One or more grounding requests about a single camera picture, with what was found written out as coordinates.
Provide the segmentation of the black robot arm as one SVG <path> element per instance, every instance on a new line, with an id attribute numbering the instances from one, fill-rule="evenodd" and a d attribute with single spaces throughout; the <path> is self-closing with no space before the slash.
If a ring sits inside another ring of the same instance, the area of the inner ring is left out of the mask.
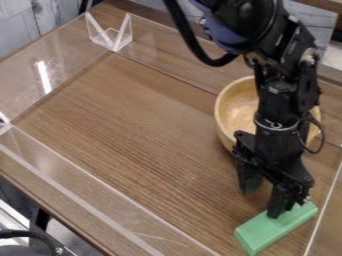
<path id="1" fill-rule="evenodd" d="M 211 40 L 240 55 L 254 69 L 258 108 L 255 131 L 233 132 L 239 186 L 272 183 L 267 216 L 278 218 L 306 203 L 314 178 L 302 163 L 311 114 L 319 105 L 319 62 L 315 38 L 291 16 L 283 0 L 191 0 L 203 12 Z"/>

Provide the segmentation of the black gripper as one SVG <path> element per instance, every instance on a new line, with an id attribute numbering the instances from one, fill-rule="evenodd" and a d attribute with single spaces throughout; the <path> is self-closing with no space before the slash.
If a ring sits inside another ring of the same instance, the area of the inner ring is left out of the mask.
<path id="1" fill-rule="evenodd" d="M 258 190 L 263 179 L 272 184 L 267 203 L 267 216 L 272 219 L 295 204 L 304 204 L 314 186 L 314 178 L 302 162 L 307 132 L 308 127 L 299 131 L 256 127 L 255 134 L 233 132 L 239 188 L 248 194 Z"/>

